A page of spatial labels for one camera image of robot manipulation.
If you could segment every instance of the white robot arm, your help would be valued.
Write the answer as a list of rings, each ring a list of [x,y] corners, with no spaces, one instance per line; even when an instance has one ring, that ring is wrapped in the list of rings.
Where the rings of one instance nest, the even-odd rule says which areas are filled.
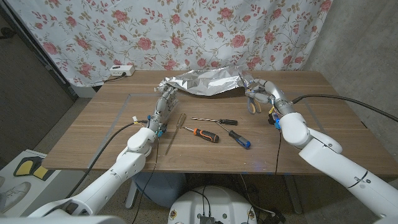
[[[169,114],[178,102],[175,99],[176,92],[177,89],[172,87],[164,92],[157,101],[147,127],[129,138],[115,164],[101,177],[80,194],[43,205],[29,217],[96,215],[124,181],[144,168],[146,157],[152,150],[151,144],[165,132]]]
[[[311,166],[346,187],[377,216],[398,216],[398,190],[365,168],[341,155],[342,147],[331,137],[308,128],[300,113],[272,82],[254,80],[246,95],[271,103],[283,116],[279,125],[284,139],[302,149],[299,155]]]

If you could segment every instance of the screwdriver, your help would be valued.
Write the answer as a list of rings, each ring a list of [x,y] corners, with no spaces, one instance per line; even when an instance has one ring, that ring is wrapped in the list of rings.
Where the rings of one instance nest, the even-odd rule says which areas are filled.
[[[211,133],[209,131],[204,131],[204,130],[201,130],[201,129],[198,129],[198,128],[195,128],[195,129],[190,129],[190,128],[187,128],[187,127],[183,127],[183,128],[185,128],[188,131],[193,132],[193,135],[199,136],[199,137],[201,137],[203,139],[206,139],[207,141],[218,143],[219,137],[218,137],[218,135],[216,135],[214,133]]]
[[[236,120],[230,120],[230,119],[219,119],[219,120],[214,120],[214,119],[203,119],[203,118],[191,118],[199,121],[216,121],[219,122],[220,124],[229,124],[229,125],[238,125],[238,121]]]
[[[228,135],[231,136],[232,138],[234,138],[241,146],[243,146],[245,149],[248,149],[250,147],[250,142],[245,139],[244,137],[236,134],[234,131],[232,130],[228,130],[226,128],[224,128],[225,131],[228,132]]]

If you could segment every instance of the table top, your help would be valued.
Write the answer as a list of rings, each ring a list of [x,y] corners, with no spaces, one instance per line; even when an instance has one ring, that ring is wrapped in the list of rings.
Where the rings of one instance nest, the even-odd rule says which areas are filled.
[[[136,71],[133,76],[106,83],[88,103],[59,142],[43,161],[48,169],[84,170],[119,128],[132,122],[132,117],[146,119],[152,114],[161,95],[154,92],[163,77],[180,75],[184,71]],[[274,82],[288,99],[304,94],[337,92],[319,72],[251,72],[254,78]],[[212,173],[275,173],[279,132],[267,119],[270,105],[262,105],[262,113],[251,115],[246,109],[243,88],[215,96],[196,96],[178,91],[178,105],[170,115],[167,132],[154,144],[143,171],[212,172]],[[303,115],[307,126],[321,131],[343,146],[342,155],[377,175],[398,175],[398,163],[362,124],[349,106],[341,100],[307,98],[294,108]],[[190,131],[179,129],[165,156],[165,150],[176,129],[181,113],[187,115],[184,126],[216,133],[219,143],[208,142]],[[228,133],[212,122],[190,118],[236,119],[237,126],[228,126],[251,142],[249,150],[241,147]],[[94,169],[109,169],[127,140],[141,125],[121,131],[99,157]],[[307,164],[299,150],[283,139],[277,174],[316,175],[320,171]]]

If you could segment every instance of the gray wall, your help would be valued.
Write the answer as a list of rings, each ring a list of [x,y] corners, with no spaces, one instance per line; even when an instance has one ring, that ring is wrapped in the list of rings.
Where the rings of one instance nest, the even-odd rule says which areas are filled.
[[[398,116],[398,1],[334,0],[304,70],[321,72],[341,96]],[[349,105],[398,162],[398,123]]]

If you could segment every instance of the crumpled aluminum foil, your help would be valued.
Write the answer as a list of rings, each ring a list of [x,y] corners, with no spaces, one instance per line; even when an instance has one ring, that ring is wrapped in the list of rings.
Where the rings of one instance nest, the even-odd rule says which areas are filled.
[[[167,86],[201,96],[212,96],[224,91],[242,87],[242,79],[248,84],[253,77],[242,71],[242,66],[225,67],[213,70],[191,70],[176,77],[166,77],[155,91],[163,92]]]

